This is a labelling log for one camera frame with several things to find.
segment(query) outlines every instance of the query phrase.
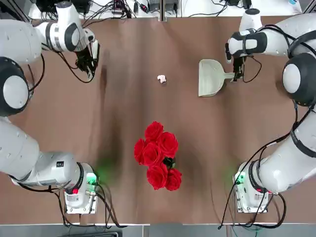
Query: brown table surface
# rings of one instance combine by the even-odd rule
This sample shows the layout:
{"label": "brown table surface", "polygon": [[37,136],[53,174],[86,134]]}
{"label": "brown table surface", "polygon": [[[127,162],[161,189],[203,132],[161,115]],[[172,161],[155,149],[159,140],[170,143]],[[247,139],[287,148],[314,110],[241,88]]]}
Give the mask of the brown table surface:
{"label": "brown table surface", "polygon": [[[268,24],[281,19],[262,20]],[[72,152],[77,161],[91,164],[111,188],[120,223],[217,224],[237,167],[263,144],[285,134],[294,121],[292,101],[279,86],[285,57],[256,56],[263,66],[252,83],[230,83],[215,97],[198,98],[199,61],[215,59],[231,71],[224,44],[239,23],[239,17],[210,17],[94,24],[91,29],[101,44],[94,81],[79,82],[56,54],[45,52],[42,83],[27,109],[10,119],[34,137],[42,151]],[[74,54],[66,57],[73,65]],[[32,68],[38,78],[41,61]],[[247,60],[246,79],[258,68]],[[167,76],[166,86],[157,75]],[[183,183],[175,192],[154,191],[146,168],[133,157],[134,143],[154,120],[179,141],[177,167]],[[0,179],[1,224],[62,222],[55,196],[28,192],[4,174]],[[314,181],[284,193],[286,222],[316,223]],[[271,205],[257,221],[277,222],[275,209]],[[70,218],[78,221],[77,215]],[[250,218],[237,215],[235,221]],[[82,221],[104,223],[102,203],[96,215]],[[225,223],[231,222],[228,212]]]}

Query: cable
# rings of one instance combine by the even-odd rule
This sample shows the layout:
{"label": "cable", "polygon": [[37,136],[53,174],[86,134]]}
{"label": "cable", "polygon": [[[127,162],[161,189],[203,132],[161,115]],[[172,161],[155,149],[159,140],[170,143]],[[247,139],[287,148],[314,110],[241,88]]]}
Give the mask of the cable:
{"label": "cable", "polygon": [[38,85],[43,80],[43,77],[44,77],[44,74],[45,74],[45,60],[44,60],[44,56],[43,56],[43,54],[40,54],[40,56],[41,56],[41,59],[42,59],[42,62],[43,62],[43,70],[42,70],[42,73],[41,73],[39,81],[33,86],[33,88],[29,89],[29,92],[34,91],[35,88],[38,87]]}
{"label": "cable", "polygon": [[225,3],[225,5],[221,5],[223,6],[222,10],[218,11],[218,12],[215,12],[215,13],[210,13],[210,14],[207,14],[207,13],[196,13],[196,14],[193,14],[193,15],[190,15],[188,17],[193,17],[193,16],[197,16],[197,15],[203,15],[203,16],[211,16],[211,15],[216,15],[216,16],[219,16],[219,14],[221,14],[224,10],[227,9],[227,2]]}
{"label": "cable", "polygon": [[73,71],[73,69],[75,69],[75,68],[72,67],[72,66],[68,63],[68,61],[66,60],[66,58],[65,58],[65,56],[62,54],[62,52],[58,52],[58,51],[56,51],[55,49],[50,48],[47,44],[42,43],[42,45],[44,45],[45,47],[47,47],[47,48],[51,49],[53,52],[55,52],[55,53],[66,63],[66,65],[68,66],[69,70],[72,72],[72,74],[73,74],[79,81],[81,81],[81,82],[83,82],[83,83],[90,83],[90,82],[92,82],[92,80],[94,79],[94,75],[93,75],[93,77],[92,77],[90,80],[87,80],[87,81],[80,79],[80,78],[75,74],[75,72]]}
{"label": "cable", "polygon": [[261,224],[253,224],[254,226],[262,227],[262,228],[265,228],[265,229],[275,229],[275,228],[279,227],[280,225],[282,225],[282,223],[285,220],[285,216],[286,216],[286,201],[285,201],[284,197],[282,196],[282,194],[278,193],[277,195],[282,199],[282,202],[283,202],[283,213],[282,213],[282,217],[281,217],[280,221],[276,225],[273,225],[273,226],[265,226],[265,225],[261,225]]}
{"label": "cable", "polygon": [[[17,8],[20,10],[20,12],[24,15],[24,17],[28,20],[29,17],[22,11],[22,9],[19,7],[19,5],[15,2],[15,0],[12,0],[14,2],[14,5],[17,6]],[[22,15],[16,10],[16,8],[13,6],[13,4],[11,3],[10,0],[7,1],[11,7],[16,11],[16,13],[21,17],[21,19],[23,19]]]}
{"label": "cable", "polygon": [[260,73],[260,71],[261,71],[261,68],[262,68],[262,63],[259,62],[257,59],[255,59],[253,56],[247,55],[247,56],[245,56],[245,57],[247,57],[247,58],[252,58],[254,61],[256,61],[257,63],[259,63],[259,65],[260,65],[260,68],[259,68],[257,74],[256,74],[252,79],[245,81],[245,62],[243,63],[242,81],[243,81],[244,83],[249,83],[249,82],[252,82],[252,81],[259,75],[259,73]]}
{"label": "cable", "polygon": [[222,5],[222,4],[220,4],[220,3],[215,3],[213,0],[211,0],[212,1],[212,3],[214,4],[214,5],[220,5],[220,6],[225,6],[225,5]]}
{"label": "cable", "polygon": [[[100,184],[98,184],[98,186],[101,188],[102,193],[105,193],[103,187],[102,187]],[[101,201],[105,204],[105,207],[106,207],[106,209],[108,210],[109,215],[110,215],[110,217],[111,217],[113,223],[116,225],[116,227],[121,228],[121,229],[127,227],[127,226],[121,226],[121,225],[118,223],[117,219],[114,217],[114,215],[113,215],[113,213],[112,213],[112,208],[109,207],[108,203],[107,203],[106,200],[105,200],[105,196],[102,197],[102,195],[100,195],[99,193],[97,193],[96,195],[97,195],[97,196],[101,199]]]}
{"label": "cable", "polygon": [[[298,122],[298,124],[300,124],[300,123],[306,118],[306,116],[309,114],[309,112],[310,112],[310,110],[307,111],[307,113],[303,116],[303,118],[300,120],[300,122]],[[231,197],[231,195],[232,195],[232,192],[233,192],[233,190],[234,190],[234,187],[235,187],[235,185],[236,185],[236,182],[237,182],[237,180],[238,180],[240,174],[245,170],[245,168],[246,168],[247,165],[251,162],[251,160],[252,160],[262,149],[265,149],[266,147],[268,147],[268,146],[270,146],[270,145],[272,145],[272,144],[276,144],[276,143],[279,143],[279,142],[283,141],[283,140],[284,140],[285,138],[287,138],[289,135],[290,135],[290,133],[288,132],[288,133],[286,133],[285,135],[283,135],[283,136],[281,136],[281,137],[279,137],[279,138],[276,138],[276,139],[274,139],[273,141],[270,141],[270,142],[268,142],[267,144],[263,145],[259,150],[257,150],[257,151],[255,152],[255,154],[253,154],[253,155],[251,156],[251,158],[250,158],[250,159],[246,162],[246,164],[242,167],[241,171],[239,171],[239,175],[238,175],[237,178],[235,179],[235,181],[234,181],[234,183],[233,183],[233,186],[232,186],[232,188],[231,188],[231,190],[230,190],[230,192],[229,192],[229,195],[228,195],[228,198],[227,198],[227,201],[226,201],[226,205],[225,205],[225,209],[224,209],[224,213],[223,213],[223,218],[222,218],[222,221],[221,221],[220,226],[218,227],[219,230],[220,230],[220,229],[222,228],[222,226],[224,225],[224,218],[225,218],[225,214],[226,214],[226,211],[227,211],[228,202],[229,202],[229,199],[230,199],[230,197]]]}
{"label": "cable", "polygon": [[34,74],[33,74],[33,71],[32,71],[32,68],[31,68],[30,64],[28,64],[28,68],[29,68],[29,71],[31,73],[32,83],[33,83],[33,86],[34,86],[35,85],[35,78],[34,78]]}
{"label": "cable", "polygon": [[[265,25],[263,26],[262,28],[258,29],[258,32],[262,31],[262,30],[265,30],[265,29],[269,29],[269,30],[273,30],[273,31],[276,31],[280,34],[282,34],[286,40],[286,43],[288,46],[290,46],[290,42],[288,39],[291,39],[291,40],[296,40],[295,37],[285,33],[279,26],[277,25],[272,25],[272,24],[268,24],[268,25]],[[313,49],[311,46],[309,46],[308,44],[306,44],[305,42],[301,42],[301,45],[303,45],[304,47],[306,47],[307,49],[309,49],[315,56],[316,56],[316,50]]]}

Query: black cable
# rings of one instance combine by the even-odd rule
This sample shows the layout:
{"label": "black cable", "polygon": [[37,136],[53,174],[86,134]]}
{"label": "black cable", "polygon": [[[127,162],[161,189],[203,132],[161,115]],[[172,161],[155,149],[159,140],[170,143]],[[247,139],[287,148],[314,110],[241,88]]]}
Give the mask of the black cable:
{"label": "black cable", "polygon": [[33,88],[29,89],[29,91],[34,91],[36,87],[38,87],[38,85],[41,83],[41,81],[43,80],[44,74],[45,74],[45,60],[44,60],[44,56],[43,54],[40,54],[42,62],[43,62],[43,70],[40,76],[39,81],[33,86]]}
{"label": "black cable", "polygon": [[33,74],[33,71],[32,71],[32,68],[31,68],[30,64],[28,64],[28,68],[29,68],[29,71],[31,73],[32,83],[33,83],[33,86],[34,86],[35,85],[35,78],[34,78],[34,74]]}
{"label": "black cable", "polygon": [[[63,53],[62,52],[58,52],[58,54],[60,54],[60,57],[62,57],[64,60],[67,60],[66,58],[65,58],[65,56],[63,55]],[[70,66],[69,65],[69,67],[71,68],[71,69],[78,69],[78,67],[76,67],[76,68],[74,68],[74,67],[72,67],[72,66]]]}
{"label": "black cable", "polygon": [[264,193],[263,193],[263,196],[262,196],[262,199],[261,199],[261,202],[260,202],[260,204],[259,204],[259,206],[258,206],[258,209],[257,209],[257,211],[256,211],[256,213],[255,213],[255,215],[254,215],[254,217],[252,218],[252,221],[250,222],[250,223],[247,223],[247,224],[250,224],[250,226],[245,226],[246,228],[250,228],[250,227],[252,227],[253,226],[253,224],[254,224],[254,222],[256,221],[256,218],[257,218],[257,215],[258,215],[258,212],[259,212],[259,209],[260,209],[260,207],[261,207],[261,205],[262,205],[262,202],[263,202],[263,200],[264,200],[264,198],[265,198],[265,194],[266,194],[266,189],[264,189]]}
{"label": "black cable", "polygon": [[285,135],[283,135],[283,136],[281,136],[281,137],[279,137],[279,138],[276,138],[276,139],[274,139],[273,141],[270,141],[270,142],[268,142],[267,144],[263,145],[259,150],[257,150],[257,151],[255,152],[255,154],[253,154],[253,155],[251,156],[251,158],[250,158],[250,159],[246,162],[246,164],[242,167],[241,171],[239,172],[239,175],[238,175],[237,178],[235,179],[235,181],[234,181],[234,183],[233,183],[233,186],[232,186],[232,188],[231,188],[231,190],[230,190],[230,192],[229,192],[229,195],[228,195],[228,198],[227,198],[227,201],[226,201],[226,205],[225,205],[225,209],[224,209],[224,213],[223,213],[223,218],[222,218],[222,221],[221,221],[220,226],[219,226],[217,229],[220,230],[220,229],[222,228],[222,226],[224,225],[224,218],[225,218],[225,214],[226,214],[226,211],[227,211],[228,202],[229,202],[229,199],[230,199],[230,197],[231,197],[231,195],[232,195],[232,192],[233,192],[233,190],[234,190],[234,187],[235,187],[235,185],[236,185],[236,182],[237,182],[237,180],[238,180],[240,174],[245,170],[245,168],[246,168],[247,165],[251,162],[251,160],[252,160],[262,149],[265,149],[266,147],[268,147],[268,146],[271,145],[271,144],[279,143],[279,142],[283,141],[283,140],[284,140],[285,138],[287,138],[289,135],[290,135],[290,133],[288,132],[288,133],[286,133]]}
{"label": "black cable", "polygon": [[286,202],[285,202],[285,199],[282,196],[282,194],[279,193],[278,196],[282,199],[282,202],[283,202],[283,213],[282,213],[282,217],[281,217],[280,221],[276,225],[273,225],[273,226],[266,226],[266,225],[261,225],[261,224],[253,224],[254,226],[262,227],[262,228],[265,228],[265,229],[275,229],[275,228],[277,228],[277,227],[279,227],[280,225],[283,224],[283,222],[285,220],[285,216],[286,216]]}
{"label": "black cable", "polygon": [[255,59],[253,56],[247,55],[247,56],[245,56],[245,57],[247,57],[247,58],[252,58],[254,61],[256,61],[257,63],[259,63],[259,65],[260,65],[260,68],[259,68],[257,74],[256,74],[252,79],[245,81],[245,63],[243,63],[242,81],[243,81],[244,83],[249,83],[249,82],[252,82],[252,81],[259,75],[259,73],[260,73],[260,71],[261,71],[261,68],[262,68],[262,63],[259,62],[257,59]]}
{"label": "black cable", "polygon": [[[22,9],[19,7],[19,5],[16,4],[16,2],[15,2],[14,0],[12,0],[12,1],[13,1],[14,4],[18,7],[18,9],[20,10],[20,12],[24,15],[24,17],[28,20],[29,17],[28,17],[27,15],[25,15],[25,13],[22,11]],[[15,10],[16,14],[18,14],[18,15],[21,17],[21,19],[23,19],[22,15],[16,10],[16,8],[13,6],[13,4],[10,2],[10,0],[8,0],[7,2],[8,2],[8,3],[11,5],[11,7]]]}
{"label": "black cable", "polygon": [[[98,184],[98,186],[101,188],[102,193],[104,193],[104,195],[105,195],[105,192],[104,192],[103,187],[102,187],[100,184]],[[110,217],[111,217],[113,223],[116,225],[116,227],[121,228],[121,229],[127,227],[127,226],[121,226],[121,225],[118,223],[117,219],[114,217],[114,215],[113,215],[113,213],[112,213],[112,208],[109,207],[108,203],[107,203],[106,200],[105,200],[105,196],[102,197],[102,195],[100,195],[99,193],[97,193],[96,195],[97,195],[97,196],[101,199],[101,201],[105,204],[105,207],[106,207],[106,209],[108,210],[109,215],[110,215]]]}
{"label": "black cable", "polygon": [[105,20],[108,20],[108,19],[122,19],[122,18],[124,18],[125,16],[126,16],[125,14],[122,14],[121,17],[109,17],[109,18],[104,18],[104,19],[102,19],[102,20],[93,21],[93,22],[90,22],[90,23],[88,23],[87,25],[85,25],[84,28],[86,28],[86,27],[88,27],[88,26],[90,26],[90,25],[92,25],[92,24],[94,24],[94,23],[99,23],[99,22],[102,22],[102,21],[105,21]]}
{"label": "black cable", "polygon": [[51,188],[51,185],[48,186],[48,189],[32,189],[24,184],[21,184],[18,182],[18,185],[21,186],[23,189],[26,189],[28,191],[37,192],[37,193],[53,193],[53,190],[57,190],[57,188]]}
{"label": "black cable", "polygon": [[[258,29],[258,32],[264,30],[264,29],[269,29],[269,30],[273,30],[273,31],[276,31],[280,34],[282,34],[286,40],[286,43],[288,46],[290,46],[290,42],[288,39],[291,39],[291,40],[296,40],[295,37],[285,33],[279,26],[277,25],[272,25],[272,24],[268,24],[268,25],[265,25],[263,26],[262,28]],[[306,44],[305,42],[301,42],[301,45],[303,45],[304,47],[306,47],[308,50],[310,50],[315,56],[316,56],[316,50],[313,49],[311,46],[309,46],[308,44]]]}
{"label": "black cable", "polygon": [[212,3],[214,4],[214,5],[220,5],[220,6],[225,6],[225,4],[224,5],[222,5],[222,4],[220,4],[220,3],[215,3],[213,0],[211,0],[212,1]]}
{"label": "black cable", "polygon": [[[102,194],[103,194],[103,197],[104,197],[104,200],[105,200],[106,196],[105,196],[104,189],[103,189],[103,187],[100,184],[98,184],[98,186],[101,188],[101,191],[102,191]],[[109,214],[109,217],[107,218],[106,205],[104,205],[104,208],[105,208],[105,229],[109,229],[110,227],[108,227],[108,223],[109,223],[109,219],[110,219],[110,214]]]}
{"label": "black cable", "polygon": [[190,16],[188,16],[188,17],[197,16],[197,15],[203,15],[203,16],[216,15],[216,16],[218,16],[219,14],[221,14],[221,13],[222,13],[224,10],[226,10],[226,9],[227,9],[227,3],[225,3],[225,5],[223,5],[222,10],[220,10],[220,11],[218,11],[218,12],[209,13],[209,14],[207,14],[207,13],[196,13],[196,14],[190,15]]}

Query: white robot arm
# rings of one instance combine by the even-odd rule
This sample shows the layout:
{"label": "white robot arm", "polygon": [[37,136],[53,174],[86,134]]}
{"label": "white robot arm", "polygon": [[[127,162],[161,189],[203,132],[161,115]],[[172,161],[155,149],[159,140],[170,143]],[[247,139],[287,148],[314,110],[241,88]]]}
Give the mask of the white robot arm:
{"label": "white robot arm", "polygon": [[243,163],[234,176],[238,212],[265,209],[268,195],[286,191],[316,174],[316,14],[301,14],[275,25],[262,27],[257,9],[245,11],[240,31],[226,43],[226,57],[234,58],[235,79],[242,75],[244,57],[256,53],[288,56],[283,69],[283,85],[297,104],[310,106],[301,124],[270,156]]}
{"label": "white robot arm", "polygon": [[87,72],[89,80],[94,76],[98,41],[89,29],[82,28],[72,3],[63,1],[56,8],[57,23],[33,27],[26,22],[0,20],[0,171],[16,185],[63,188],[69,212],[94,213],[97,179],[91,166],[75,162],[70,153],[41,152],[37,141],[7,118],[23,111],[29,101],[30,89],[19,65],[37,60],[43,47],[74,51],[78,68]]}

